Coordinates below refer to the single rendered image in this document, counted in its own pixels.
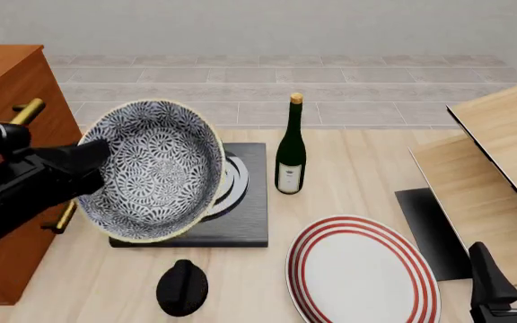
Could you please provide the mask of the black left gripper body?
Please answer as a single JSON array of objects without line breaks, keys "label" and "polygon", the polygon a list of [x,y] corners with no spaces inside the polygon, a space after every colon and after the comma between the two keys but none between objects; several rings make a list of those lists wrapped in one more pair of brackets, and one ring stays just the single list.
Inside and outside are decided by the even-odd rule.
[{"label": "black left gripper body", "polygon": [[23,149],[0,161],[0,204],[62,204],[68,200],[67,149]]}]

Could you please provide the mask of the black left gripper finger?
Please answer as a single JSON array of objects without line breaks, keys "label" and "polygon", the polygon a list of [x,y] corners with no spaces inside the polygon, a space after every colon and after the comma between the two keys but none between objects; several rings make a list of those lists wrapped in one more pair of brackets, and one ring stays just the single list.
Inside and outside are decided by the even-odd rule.
[{"label": "black left gripper finger", "polygon": [[35,148],[34,154],[54,169],[83,176],[97,171],[107,161],[110,148],[105,139],[96,139],[85,144]]},{"label": "black left gripper finger", "polygon": [[78,196],[88,196],[103,188],[104,180],[100,170],[92,170],[81,174],[68,174],[59,179],[51,190],[50,201],[64,203]]}]

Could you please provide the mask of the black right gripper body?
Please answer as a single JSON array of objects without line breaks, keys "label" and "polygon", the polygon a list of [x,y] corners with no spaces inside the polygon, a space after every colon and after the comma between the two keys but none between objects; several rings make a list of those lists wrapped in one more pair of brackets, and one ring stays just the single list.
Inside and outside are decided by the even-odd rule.
[{"label": "black right gripper body", "polygon": [[517,309],[508,303],[486,304],[470,301],[470,316],[474,323],[517,323]]}]

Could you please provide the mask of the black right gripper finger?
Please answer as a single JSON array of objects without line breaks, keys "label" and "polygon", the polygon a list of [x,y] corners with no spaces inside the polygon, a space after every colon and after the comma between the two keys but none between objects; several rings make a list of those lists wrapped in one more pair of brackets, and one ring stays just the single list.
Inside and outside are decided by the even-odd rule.
[{"label": "black right gripper finger", "polygon": [[509,306],[517,301],[517,289],[504,276],[486,245],[469,247],[472,273],[471,306]]}]

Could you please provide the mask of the blue-white patterned bowl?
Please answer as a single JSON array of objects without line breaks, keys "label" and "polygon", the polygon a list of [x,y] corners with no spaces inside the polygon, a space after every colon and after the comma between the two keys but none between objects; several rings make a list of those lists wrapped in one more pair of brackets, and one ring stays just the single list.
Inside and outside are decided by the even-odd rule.
[{"label": "blue-white patterned bowl", "polygon": [[96,120],[78,142],[104,140],[102,188],[77,198],[112,239],[154,243],[200,223],[219,197],[225,151],[214,126],[184,104],[130,101]]}]

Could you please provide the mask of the orange-brown wooden cabinet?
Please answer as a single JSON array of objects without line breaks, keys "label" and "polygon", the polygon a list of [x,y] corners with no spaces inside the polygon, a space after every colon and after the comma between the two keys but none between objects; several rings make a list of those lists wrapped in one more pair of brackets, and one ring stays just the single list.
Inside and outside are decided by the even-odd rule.
[{"label": "orange-brown wooden cabinet", "polygon": [[[42,99],[46,107],[29,125],[32,144],[73,144],[82,134],[42,49],[41,45],[0,45],[0,121],[15,117],[13,107]],[[66,207],[53,206],[0,240],[0,306],[20,300],[56,236],[40,226],[56,222]]]}]

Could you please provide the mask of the pale wooden rack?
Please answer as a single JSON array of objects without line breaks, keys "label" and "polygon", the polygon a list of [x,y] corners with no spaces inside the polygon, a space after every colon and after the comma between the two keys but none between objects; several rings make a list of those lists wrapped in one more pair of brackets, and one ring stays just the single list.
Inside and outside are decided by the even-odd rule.
[{"label": "pale wooden rack", "polygon": [[517,85],[447,111],[463,133],[410,154],[461,245],[483,242],[517,285]]}]

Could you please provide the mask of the white plate with red rings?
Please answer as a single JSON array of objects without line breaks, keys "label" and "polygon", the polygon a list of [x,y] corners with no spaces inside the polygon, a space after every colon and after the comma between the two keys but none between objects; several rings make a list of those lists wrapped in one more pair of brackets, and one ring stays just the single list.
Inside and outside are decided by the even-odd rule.
[{"label": "white plate with red rings", "polygon": [[419,250],[351,214],[310,223],[291,244],[285,280],[305,323],[439,323],[441,295]]}]

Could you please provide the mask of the round black stove knob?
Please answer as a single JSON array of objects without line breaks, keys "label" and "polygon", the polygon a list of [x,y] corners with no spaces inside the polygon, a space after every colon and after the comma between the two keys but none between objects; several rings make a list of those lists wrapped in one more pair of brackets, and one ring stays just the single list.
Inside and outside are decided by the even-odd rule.
[{"label": "round black stove knob", "polygon": [[208,295],[205,272],[190,260],[177,260],[156,286],[156,300],[166,314],[186,317],[203,306]]}]

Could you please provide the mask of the flat black stove plate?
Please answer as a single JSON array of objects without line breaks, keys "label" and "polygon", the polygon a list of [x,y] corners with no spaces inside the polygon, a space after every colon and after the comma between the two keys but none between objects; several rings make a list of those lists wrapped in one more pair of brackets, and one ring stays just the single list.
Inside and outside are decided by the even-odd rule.
[{"label": "flat black stove plate", "polygon": [[113,248],[265,248],[268,246],[267,156],[263,143],[226,143],[226,178],[201,223],[155,243],[109,239]]}]

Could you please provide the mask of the dark green wine bottle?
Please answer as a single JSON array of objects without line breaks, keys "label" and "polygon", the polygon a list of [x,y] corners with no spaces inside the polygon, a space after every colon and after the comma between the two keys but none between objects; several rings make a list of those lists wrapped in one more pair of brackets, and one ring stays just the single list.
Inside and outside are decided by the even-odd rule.
[{"label": "dark green wine bottle", "polygon": [[304,181],[307,154],[301,132],[302,105],[302,94],[293,93],[290,97],[285,135],[276,152],[276,189],[287,195],[302,190]]}]

